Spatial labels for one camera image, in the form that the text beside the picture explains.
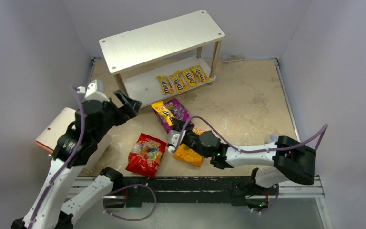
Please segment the purple gummy candy bag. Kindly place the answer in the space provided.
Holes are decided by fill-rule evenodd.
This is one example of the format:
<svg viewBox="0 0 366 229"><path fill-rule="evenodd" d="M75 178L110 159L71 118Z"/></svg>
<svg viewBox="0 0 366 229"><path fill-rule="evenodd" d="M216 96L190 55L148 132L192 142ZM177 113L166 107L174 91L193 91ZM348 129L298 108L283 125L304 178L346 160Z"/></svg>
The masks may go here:
<svg viewBox="0 0 366 229"><path fill-rule="evenodd" d="M163 104L173 114L173 116L179 120L186 121L190 117L187 109L176 98L163 102ZM151 106L163 129L166 131L166 133L169 133L171 127L165 118L159 113L159 111L155 109L156 103L152 104Z"/></svg>

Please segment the orange gummy candy bag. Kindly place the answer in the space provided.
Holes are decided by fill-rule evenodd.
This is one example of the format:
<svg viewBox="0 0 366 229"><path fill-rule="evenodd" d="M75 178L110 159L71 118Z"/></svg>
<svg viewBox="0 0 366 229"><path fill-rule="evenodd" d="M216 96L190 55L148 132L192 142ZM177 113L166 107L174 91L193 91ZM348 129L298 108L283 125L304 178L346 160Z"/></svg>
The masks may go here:
<svg viewBox="0 0 366 229"><path fill-rule="evenodd" d="M197 167L200 167L203 163L203 157L184 143L179 145L173 157L176 160L183 161Z"/></svg>

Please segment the red gummy candy bag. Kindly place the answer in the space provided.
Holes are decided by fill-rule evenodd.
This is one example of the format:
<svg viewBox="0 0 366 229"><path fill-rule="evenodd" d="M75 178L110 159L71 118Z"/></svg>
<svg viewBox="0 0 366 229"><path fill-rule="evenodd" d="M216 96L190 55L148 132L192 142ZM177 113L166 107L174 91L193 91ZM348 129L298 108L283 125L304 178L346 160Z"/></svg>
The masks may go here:
<svg viewBox="0 0 366 229"><path fill-rule="evenodd" d="M129 152L126 170L154 178L161 164L167 144L155 137L141 133Z"/></svg>

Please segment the yellow M&M candy bag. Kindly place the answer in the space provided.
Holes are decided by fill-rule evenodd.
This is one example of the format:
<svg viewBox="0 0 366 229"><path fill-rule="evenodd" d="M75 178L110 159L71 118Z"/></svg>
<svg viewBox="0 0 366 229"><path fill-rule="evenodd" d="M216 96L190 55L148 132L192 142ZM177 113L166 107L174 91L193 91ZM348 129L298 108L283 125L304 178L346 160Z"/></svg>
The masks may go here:
<svg viewBox="0 0 366 229"><path fill-rule="evenodd" d="M190 87L196 87L198 82L196 80L196 77L194 75L194 73L192 72L192 70L190 68L187 68L185 70L181 71L182 76L184 77L184 79L186 80L187 84Z"/></svg>

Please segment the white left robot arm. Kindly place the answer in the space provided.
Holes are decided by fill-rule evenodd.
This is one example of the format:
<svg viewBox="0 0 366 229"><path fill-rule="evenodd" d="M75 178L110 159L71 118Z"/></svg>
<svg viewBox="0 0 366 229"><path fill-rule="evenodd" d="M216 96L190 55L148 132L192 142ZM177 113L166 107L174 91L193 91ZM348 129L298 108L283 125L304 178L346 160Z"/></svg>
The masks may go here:
<svg viewBox="0 0 366 229"><path fill-rule="evenodd" d="M13 221L13 229L72 229L81 216L101 196L111 191L121 191L123 175L105 168L75 197L66 200L74 180L82 172L98 144L114 126L120 126L136 117L142 103L114 92L122 106L117 107L111 98L98 92L99 98L77 98L79 109L75 120L57 140L50 169L35 203L26 216Z"/></svg>

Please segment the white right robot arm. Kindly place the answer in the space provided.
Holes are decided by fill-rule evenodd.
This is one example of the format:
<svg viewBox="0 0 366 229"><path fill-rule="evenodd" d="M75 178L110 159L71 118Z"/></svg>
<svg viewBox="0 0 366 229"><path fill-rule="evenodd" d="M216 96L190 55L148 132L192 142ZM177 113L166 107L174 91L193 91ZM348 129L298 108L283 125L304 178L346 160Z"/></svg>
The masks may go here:
<svg viewBox="0 0 366 229"><path fill-rule="evenodd" d="M259 187L292 181L301 185L312 185L315 180L316 150L288 136L258 146L235 146L222 143L212 131L200 135L194 132L194 124L171 118L167 146L176 152L182 144L202 156L218 169L240 166L262 166L251 174L252 182Z"/></svg>

